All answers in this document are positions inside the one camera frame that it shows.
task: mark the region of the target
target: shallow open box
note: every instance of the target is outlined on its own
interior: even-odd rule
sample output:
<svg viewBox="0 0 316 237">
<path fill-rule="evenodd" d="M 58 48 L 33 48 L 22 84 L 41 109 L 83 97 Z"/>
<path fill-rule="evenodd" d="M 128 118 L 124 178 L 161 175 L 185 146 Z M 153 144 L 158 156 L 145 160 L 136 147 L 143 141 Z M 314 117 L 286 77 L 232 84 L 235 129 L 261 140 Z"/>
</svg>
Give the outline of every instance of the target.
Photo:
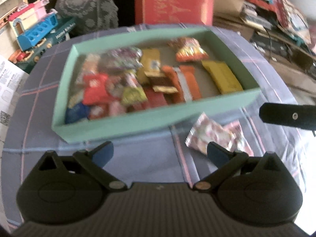
<svg viewBox="0 0 316 237">
<path fill-rule="evenodd" d="M 81 55 L 126 46 L 144 47 L 146 44 L 152 45 L 155 42 L 161 44 L 181 36 L 194 37 L 207 45 L 217 60 L 227 63 L 243 86 L 244 91 L 204 98 L 190 103 L 127 113 L 118 117 L 64 124 L 69 88 L 78 58 Z M 168 126 L 203 111 L 208 115 L 213 115 L 243 107 L 251 103 L 259 92 L 258 84 L 242 62 L 208 28 L 157 29 L 105 36 L 72 46 L 56 96 L 52 129 L 67 142 L 110 138 Z"/>
</svg>

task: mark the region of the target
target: pink toy roof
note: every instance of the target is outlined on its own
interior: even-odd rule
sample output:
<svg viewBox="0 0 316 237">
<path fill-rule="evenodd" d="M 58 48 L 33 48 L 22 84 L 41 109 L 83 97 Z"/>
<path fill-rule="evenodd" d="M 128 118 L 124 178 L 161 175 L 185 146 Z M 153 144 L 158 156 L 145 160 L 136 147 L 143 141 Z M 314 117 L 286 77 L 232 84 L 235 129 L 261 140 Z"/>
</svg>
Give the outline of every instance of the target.
<svg viewBox="0 0 316 237">
<path fill-rule="evenodd" d="M 19 17 L 20 15 L 22 15 L 23 13 L 25 13 L 26 11 L 34 8 L 34 3 L 29 4 L 27 7 L 25 7 L 23 10 L 17 11 L 15 13 L 13 13 L 10 17 L 9 17 L 9 21 L 13 21 L 15 20 L 17 17 Z"/>
</svg>

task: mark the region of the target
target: screw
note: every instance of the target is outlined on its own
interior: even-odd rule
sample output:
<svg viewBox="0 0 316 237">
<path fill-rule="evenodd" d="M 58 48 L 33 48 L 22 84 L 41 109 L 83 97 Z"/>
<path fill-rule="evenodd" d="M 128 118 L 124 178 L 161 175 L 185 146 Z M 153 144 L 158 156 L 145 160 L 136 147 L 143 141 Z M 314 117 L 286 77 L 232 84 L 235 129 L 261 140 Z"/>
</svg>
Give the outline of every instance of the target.
<svg viewBox="0 0 316 237">
<path fill-rule="evenodd" d="M 293 113 L 292 118 L 293 118 L 294 120 L 298 119 L 298 114 L 297 114 L 296 112 L 295 112 L 295 113 Z"/>
<path fill-rule="evenodd" d="M 195 188 L 202 190 L 202 191 L 206 191 L 209 188 L 211 188 L 211 186 L 212 185 L 208 182 L 198 182 L 198 183 L 196 183 Z"/>
<path fill-rule="evenodd" d="M 121 181 L 112 181 L 109 183 L 109 187 L 114 190 L 119 190 L 125 187 L 125 184 Z"/>
</svg>

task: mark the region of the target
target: yellow snack package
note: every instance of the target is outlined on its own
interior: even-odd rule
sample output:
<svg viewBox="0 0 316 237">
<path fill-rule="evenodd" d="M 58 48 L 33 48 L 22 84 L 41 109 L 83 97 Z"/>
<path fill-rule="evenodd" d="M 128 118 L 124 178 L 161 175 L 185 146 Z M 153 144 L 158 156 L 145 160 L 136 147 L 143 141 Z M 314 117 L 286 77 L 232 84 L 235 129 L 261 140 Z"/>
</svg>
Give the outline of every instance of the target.
<svg viewBox="0 0 316 237">
<path fill-rule="evenodd" d="M 202 61 L 202 65 L 213 78 L 221 94 L 243 91 L 241 84 L 225 62 Z"/>
<path fill-rule="evenodd" d="M 137 80 L 141 85 L 149 83 L 145 73 L 160 72 L 160 51 L 156 48 L 152 48 L 143 49 L 142 52 L 143 56 L 140 62 L 143 67 L 139 68 L 136 74 Z"/>
</svg>

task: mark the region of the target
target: gray patterned fabric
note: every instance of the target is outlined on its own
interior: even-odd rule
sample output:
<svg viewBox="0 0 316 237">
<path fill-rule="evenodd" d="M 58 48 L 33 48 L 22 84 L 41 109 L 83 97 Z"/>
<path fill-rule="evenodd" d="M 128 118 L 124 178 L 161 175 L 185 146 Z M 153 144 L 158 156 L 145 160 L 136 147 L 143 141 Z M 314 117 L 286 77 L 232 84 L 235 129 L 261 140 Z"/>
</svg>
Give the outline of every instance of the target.
<svg viewBox="0 0 316 237">
<path fill-rule="evenodd" d="M 51 129 L 56 92 L 72 44 L 128 31 L 194 26 L 142 24 L 100 31 L 55 45 L 42 56 L 24 86 L 2 155 L 2 196 L 10 227 L 16 228 L 22 222 L 15 202 L 18 187 L 46 150 L 70 155 L 76 150 L 90 150 L 104 141 L 67 144 Z M 215 27 L 211 29 L 243 62 L 262 90 L 249 106 L 215 115 L 212 119 L 222 125 L 239 120 L 254 156 L 262 156 L 266 151 L 276 152 L 304 192 L 304 161 L 312 134 L 295 128 L 264 124 L 258 117 L 259 107 L 264 102 L 296 103 L 293 95 L 273 67 L 249 42 L 235 32 Z M 104 169 L 127 184 L 132 181 L 186 181 L 192 185 L 216 170 L 203 154 L 187 148 L 184 143 L 198 116 L 149 133 L 111 140 L 114 157 Z"/>
<path fill-rule="evenodd" d="M 118 27 L 113 0 L 57 0 L 55 9 L 62 16 L 77 18 L 74 32 L 78 35 Z"/>
</svg>

